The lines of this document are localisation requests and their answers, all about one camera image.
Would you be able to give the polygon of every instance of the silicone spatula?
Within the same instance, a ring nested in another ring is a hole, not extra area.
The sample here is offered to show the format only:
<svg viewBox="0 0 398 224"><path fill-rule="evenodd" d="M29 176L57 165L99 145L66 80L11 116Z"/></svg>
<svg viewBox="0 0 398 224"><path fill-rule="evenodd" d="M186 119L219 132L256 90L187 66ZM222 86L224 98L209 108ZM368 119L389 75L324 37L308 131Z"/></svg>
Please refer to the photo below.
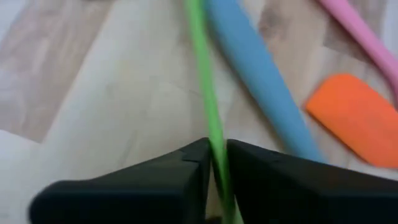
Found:
<svg viewBox="0 0 398 224"><path fill-rule="evenodd" d="M395 100L398 102L398 61L383 46L347 0L319 0L319 2L373 59L389 81L395 93Z"/></svg>
<svg viewBox="0 0 398 224"><path fill-rule="evenodd" d="M332 76L305 108L368 163L398 168L398 113L360 79Z"/></svg>

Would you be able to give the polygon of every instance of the green stick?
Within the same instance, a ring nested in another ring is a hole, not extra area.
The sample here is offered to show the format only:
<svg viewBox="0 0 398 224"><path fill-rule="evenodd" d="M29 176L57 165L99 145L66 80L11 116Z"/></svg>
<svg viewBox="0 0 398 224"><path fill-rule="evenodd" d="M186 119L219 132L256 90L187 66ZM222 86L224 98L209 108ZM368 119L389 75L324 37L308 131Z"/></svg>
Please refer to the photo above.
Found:
<svg viewBox="0 0 398 224"><path fill-rule="evenodd" d="M228 157L213 85L211 60L206 39L204 5L202 0L185 0L185 3L205 103L209 139L216 166L215 171L218 171L220 178L217 186L224 212L223 223L231 224L235 219L235 201L230 187Z"/></svg>

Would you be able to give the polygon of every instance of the pink utensil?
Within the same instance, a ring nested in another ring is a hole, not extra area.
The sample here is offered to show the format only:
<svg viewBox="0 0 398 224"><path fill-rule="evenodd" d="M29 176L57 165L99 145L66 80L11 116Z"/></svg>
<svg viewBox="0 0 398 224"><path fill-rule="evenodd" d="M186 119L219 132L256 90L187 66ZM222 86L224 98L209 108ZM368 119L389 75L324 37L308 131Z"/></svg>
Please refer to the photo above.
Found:
<svg viewBox="0 0 398 224"><path fill-rule="evenodd" d="M319 0L354 37L386 76L398 102L398 61L362 20L347 0Z"/></svg>

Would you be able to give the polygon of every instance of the orange spatula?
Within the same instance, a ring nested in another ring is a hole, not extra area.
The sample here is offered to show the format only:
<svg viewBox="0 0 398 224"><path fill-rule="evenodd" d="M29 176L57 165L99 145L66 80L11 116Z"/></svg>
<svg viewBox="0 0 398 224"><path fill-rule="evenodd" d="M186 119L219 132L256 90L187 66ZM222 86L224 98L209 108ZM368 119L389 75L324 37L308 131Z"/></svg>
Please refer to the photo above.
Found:
<svg viewBox="0 0 398 224"><path fill-rule="evenodd" d="M360 79L332 76L305 108L365 161L398 168L398 113Z"/></svg>

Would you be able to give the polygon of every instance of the wooden floor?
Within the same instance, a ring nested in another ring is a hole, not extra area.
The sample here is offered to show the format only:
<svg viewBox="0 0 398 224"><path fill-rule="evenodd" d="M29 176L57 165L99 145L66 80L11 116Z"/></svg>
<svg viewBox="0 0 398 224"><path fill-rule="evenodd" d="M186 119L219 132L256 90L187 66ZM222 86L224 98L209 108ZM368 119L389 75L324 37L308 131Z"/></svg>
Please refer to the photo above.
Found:
<svg viewBox="0 0 398 224"><path fill-rule="evenodd" d="M382 75L316 0L244 0L295 102L350 72L388 100ZM398 1L351 0L398 56ZM226 138L283 152L268 121L213 50ZM331 164L365 164L303 113ZM30 199L206 136L183 0L0 0L0 223L26 223ZM214 186L208 214L218 213Z"/></svg>

